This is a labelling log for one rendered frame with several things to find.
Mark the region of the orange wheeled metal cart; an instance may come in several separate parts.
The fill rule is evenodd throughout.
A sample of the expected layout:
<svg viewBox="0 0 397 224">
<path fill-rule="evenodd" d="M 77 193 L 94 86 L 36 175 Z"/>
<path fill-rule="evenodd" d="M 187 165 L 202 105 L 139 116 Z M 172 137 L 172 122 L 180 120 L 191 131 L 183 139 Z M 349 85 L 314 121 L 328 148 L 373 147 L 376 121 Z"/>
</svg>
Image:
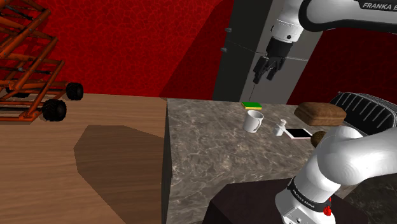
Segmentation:
<svg viewBox="0 0 397 224">
<path fill-rule="evenodd" d="M 13 67 L 0 66 L 8 74 L 0 79 L 0 109 L 20 110 L 18 116 L 0 116 L 0 122 L 33 122 L 39 116 L 46 121 L 60 122 L 67 114 L 61 99 L 66 95 L 80 101 L 83 85 L 76 82 L 56 81 L 65 62 L 47 56 L 58 42 L 56 36 L 45 34 L 37 28 L 51 14 L 33 0 L 0 0 L 0 33 L 7 37 L 0 41 L 0 60 L 14 60 Z M 15 53 L 27 38 L 48 40 L 37 56 Z"/>
</svg>

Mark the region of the black ribbed appliance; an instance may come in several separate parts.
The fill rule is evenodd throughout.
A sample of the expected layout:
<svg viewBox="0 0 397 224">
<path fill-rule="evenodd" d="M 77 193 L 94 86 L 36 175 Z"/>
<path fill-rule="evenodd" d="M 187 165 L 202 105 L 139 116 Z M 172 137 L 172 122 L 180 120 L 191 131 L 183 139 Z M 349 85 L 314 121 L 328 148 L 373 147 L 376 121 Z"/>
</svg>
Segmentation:
<svg viewBox="0 0 397 224">
<path fill-rule="evenodd" d="M 367 136 L 397 127 L 397 105 L 376 96 L 339 92 L 330 103 L 346 112 L 346 125 Z"/>
</svg>

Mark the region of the brown bread loaf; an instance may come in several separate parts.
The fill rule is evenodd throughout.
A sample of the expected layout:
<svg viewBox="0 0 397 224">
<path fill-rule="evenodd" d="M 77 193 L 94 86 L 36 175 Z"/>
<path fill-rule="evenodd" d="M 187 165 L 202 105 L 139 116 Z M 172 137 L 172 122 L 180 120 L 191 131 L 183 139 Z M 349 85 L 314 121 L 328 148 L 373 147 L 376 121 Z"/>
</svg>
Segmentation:
<svg viewBox="0 0 397 224">
<path fill-rule="evenodd" d="M 342 108 L 324 102 L 303 102 L 294 114 L 309 126 L 339 126 L 347 116 Z"/>
</svg>

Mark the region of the white smartphone with black screen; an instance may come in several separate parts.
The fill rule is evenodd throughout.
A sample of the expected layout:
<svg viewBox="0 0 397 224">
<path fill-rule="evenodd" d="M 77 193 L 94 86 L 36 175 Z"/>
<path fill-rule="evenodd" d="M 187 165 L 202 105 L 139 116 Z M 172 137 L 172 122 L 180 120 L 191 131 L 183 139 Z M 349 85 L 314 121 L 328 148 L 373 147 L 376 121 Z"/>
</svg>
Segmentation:
<svg viewBox="0 0 397 224">
<path fill-rule="evenodd" d="M 291 139 L 310 139 L 312 134 L 303 128 L 286 128 L 284 131 Z"/>
</svg>

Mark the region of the white mug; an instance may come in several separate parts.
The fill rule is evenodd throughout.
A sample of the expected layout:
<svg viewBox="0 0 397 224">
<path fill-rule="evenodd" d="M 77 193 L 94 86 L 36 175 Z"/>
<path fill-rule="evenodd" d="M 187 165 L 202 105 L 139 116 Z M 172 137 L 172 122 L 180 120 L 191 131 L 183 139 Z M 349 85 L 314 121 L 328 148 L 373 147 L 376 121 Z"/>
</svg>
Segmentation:
<svg viewBox="0 0 397 224">
<path fill-rule="evenodd" d="M 264 115 L 257 110 L 248 110 L 243 124 L 243 129 L 249 133 L 256 133 L 261 126 Z"/>
</svg>

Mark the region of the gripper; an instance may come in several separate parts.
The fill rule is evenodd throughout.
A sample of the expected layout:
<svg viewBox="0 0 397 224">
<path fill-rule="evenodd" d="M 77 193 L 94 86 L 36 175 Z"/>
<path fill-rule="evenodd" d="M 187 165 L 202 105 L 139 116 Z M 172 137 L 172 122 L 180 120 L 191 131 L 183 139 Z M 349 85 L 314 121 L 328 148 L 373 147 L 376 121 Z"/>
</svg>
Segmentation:
<svg viewBox="0 0 397 224">
<path fill-rule="evenodd" d="M 282 68 L 293 42 L 284 42 L 272 37 L 266 48 L 266 57 L 260 57 L 253 69 L 255 84 L 259 84 L 261 77 L 268 71 L 267 79 L 273 80 L 275 74 Z"/>
</svg>

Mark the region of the brown round fruit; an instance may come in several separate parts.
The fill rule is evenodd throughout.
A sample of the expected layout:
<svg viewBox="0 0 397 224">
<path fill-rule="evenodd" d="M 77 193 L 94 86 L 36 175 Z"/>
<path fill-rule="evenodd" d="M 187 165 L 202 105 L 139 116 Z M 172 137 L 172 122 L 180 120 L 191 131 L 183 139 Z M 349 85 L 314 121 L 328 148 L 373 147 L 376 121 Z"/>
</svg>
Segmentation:
<svg viewBox="0 0 397 224">
<path fill-rule="evenodd" d="M 325 134 L 326 134 L 325 131 L 318 131 L 311 136 L 310 142 L 313 145 L 313 147 L 316 148 L 318 146 L 318 144 L 321 142 Z"/>
</svg>

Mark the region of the white salt shaker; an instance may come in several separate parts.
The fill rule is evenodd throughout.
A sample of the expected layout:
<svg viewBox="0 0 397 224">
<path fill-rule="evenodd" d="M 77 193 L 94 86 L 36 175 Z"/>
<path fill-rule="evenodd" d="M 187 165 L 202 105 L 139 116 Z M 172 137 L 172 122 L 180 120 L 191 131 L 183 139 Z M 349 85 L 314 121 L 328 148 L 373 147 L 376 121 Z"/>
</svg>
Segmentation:
<svg viewBox="0 0 397 224">
<path fill-rule="evenodd" d="M 280 122 L 276 124 L 273 129 L 273 133 L 275 136 L 282 136 L 283 132 L 285 131 L 286 120 L 280 119 Z"/>
</svg>

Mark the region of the grey door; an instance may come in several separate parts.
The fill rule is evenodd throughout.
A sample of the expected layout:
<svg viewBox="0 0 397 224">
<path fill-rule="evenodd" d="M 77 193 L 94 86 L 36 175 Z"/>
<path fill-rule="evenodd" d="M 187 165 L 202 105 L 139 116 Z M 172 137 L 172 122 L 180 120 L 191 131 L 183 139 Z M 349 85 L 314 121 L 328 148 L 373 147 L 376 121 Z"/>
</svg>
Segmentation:
<svg viewBox="0 0 397 224">
<path fill-rule="evenodd" d="M 254 66 L 265 55 L 271 27 L 284 0 L 234 0 L 212 98 L 215 101 L 254 101 L 286 104 L 321 37 L 303 31 L 280 71 L 269 81 L 254 84 Z"/>
</svg>

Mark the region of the dark robot stand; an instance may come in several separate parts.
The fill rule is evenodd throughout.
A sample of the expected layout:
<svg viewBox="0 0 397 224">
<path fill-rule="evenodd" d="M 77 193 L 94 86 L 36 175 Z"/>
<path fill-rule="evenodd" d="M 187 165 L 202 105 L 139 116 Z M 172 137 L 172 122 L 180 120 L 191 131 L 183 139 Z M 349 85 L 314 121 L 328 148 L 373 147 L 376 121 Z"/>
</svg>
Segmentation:
<svg viewBox="0 0 397 224">
<path fill-rule="evenodd" d="M 227 184 L 210 201 L 202 224 L 284 224 L 275 196 L 290 179 Z M 367 215 L 336 195 L 331 196 L 336 224 L 368 224 Z"/>
</svg>

